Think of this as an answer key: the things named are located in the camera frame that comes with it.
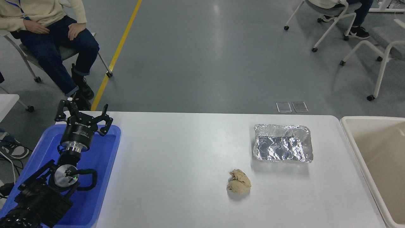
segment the crumpled paper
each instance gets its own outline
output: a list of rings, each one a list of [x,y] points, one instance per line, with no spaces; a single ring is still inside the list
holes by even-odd
[[[232,180],[229,181],[227,188],[232,192],[244,194],[252,187],[249,178],[240,169],[233,170],[229,174],[232,175]]]

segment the cream sweater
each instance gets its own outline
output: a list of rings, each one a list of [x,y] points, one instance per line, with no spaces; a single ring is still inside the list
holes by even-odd
[[[339,0],[309,0],[312,4],[324,9],[330,9],[339,3]]]
[[[7,0],[19,5],[18,0]],[[47,27],[59,21],[66,13],[63,11],[58,0],[20,0],[21,9],[34,22]],[[75,12],[77,23],[86,23],[86,13],[81,0],[69,0]],[[23,14],[19,7],[14,6],[5,0],[0,0],[0,29],[7,31],[26,30]]]

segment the crumpled foil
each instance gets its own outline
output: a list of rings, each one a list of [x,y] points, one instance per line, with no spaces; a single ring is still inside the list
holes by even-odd
[[[312,162],[311,132],[307,127],[258,124],[254,130],[253,156],[258,160]]]

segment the sneaker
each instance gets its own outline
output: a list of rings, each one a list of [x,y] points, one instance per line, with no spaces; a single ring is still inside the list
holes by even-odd
[[[14,159],[23,159],[30,153],[30,151],[17,140],[14,140],[14,143],[0,146],[0,151],[4,155],[9,155]]]
[[[335,17],[323,15],[323,16],[321,17],[321,19],[322,19],[323,22],[330,22],[330,21],[334,20]]]
[[[349,32],[350,37],[354,37],[360,40],[364,40],[370,37],[370,34],[366,32],[363,27],[352,27]]]
[[[75,65],[72,64],[71,71],[72,71],[73,82],[79,87],[80,93],[83,95],[83,97],[86,100],[93,99],[94,92],[93,92],[92,88],[90,88],[90,86],[87,85],[87,81],[83,76],[78,75],[76,72],[73,71],[74,68],[75,68]]]
[[[76,103],[79,111],[90,111],[92,108],[90,102],[80,93],[80,91],[75,92],[71,97],[73,98],[72,101]]]

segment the white chair leg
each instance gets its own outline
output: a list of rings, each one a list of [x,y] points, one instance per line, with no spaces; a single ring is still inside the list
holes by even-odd
[[[321,38],[316,42],[316,44],[313,46],[312,51],[316,52],[318,50],[318,45],[324,40],[326,35],[332,30],[332,28],[336,25],[336,23],[339,21],[339,19],[334,20],[333,24],[326,30],[326,32],[321,36]]]
[[[391,51],[391,47],[387,47],[387,49],[385,50],[384,55],[382,55],[382,62],[381,62],[380,71],[378,73],[377,83],[375,84],[374,93],[371,95],[371,96],[374,96],[374,98],[378,97],[379,88],[381,86],[382,77],[384,75],[385,67],[387,66],[387,63],[390,60],[389,59],[390,51]]]
[[[0,88],[1,88],[2,90],[4,90],[6,93],[11,94],[10,91],[8,91],[7,89],[5,89],[3,86],[0,85]],[[26,104],[24,104],[22,101],[20,101],[20,99],[18,99],[18,103],[20,103],[20,104],[25,108],[25,110],[28,111],[28,110],[30,109],[30,107],[28,107]]]
[[[101,57],[100,52],[98,52],[98,56],[100,57],[102,63],[104,64],[105,68],[107,69],[107,76],[108,77],[112,77],[113,76],[113,72],[110,70],[110,68],[107,66],[107,64],[105,63],[104,59]]]
[[[354,23],[354,19],[356,18],[356,13],[349,13],[348,15],[353,15],[353,19],[352,19],[352,22],[351,22],[350,25],[349,25],[349,28],[348,28],[347,31],[345,32],[345,38],[349,35],[350,29],[352,28],[353,23]]]
[[[349,58],[357,51],[357,49],[359,49],[359,47],[361,45],[367,45],[369,46],[373,51],[375,51],[379,56],[384,56],[384,53],[379,50],[376,46],[374,46],[372,43],[370,43],[369,41],[363,40],[360,41],[350,52],[349,54],[346,55],[346,57],[344,57],[344,59],[342,60],[342,62],[346,63],[347,60],[349,60]]]
[[[24,55],[23,51],[21,51],[21,49],[17,46],[17,44],[12,41],[8,36],[5,36],[6,40],[8,40],[13,46],[14,48],[16,48],[16,50],[18,51],[18,53],[20,53],[21,58],[24,60],[24,63],[27,65],[28,70],[31,72],[32,76],[34,77],[34,81],[36,82],[40,82],[41,79],[39,77],[37,77],[34,73],[34,71],[32,70],[30,64],[27,61],[26,56]]]
[[[294,11],[294,13],[291,15],[291,17],[288,19],[286,26],[284,27],[285,30],[288,30],[288,25],[290,24],[290,21],[293,19],[293,17],[297,14],[298,10],[301,8],[301,6],[304,4],[305,1],[302,1],[299,6],[297,7],[297,9]]]

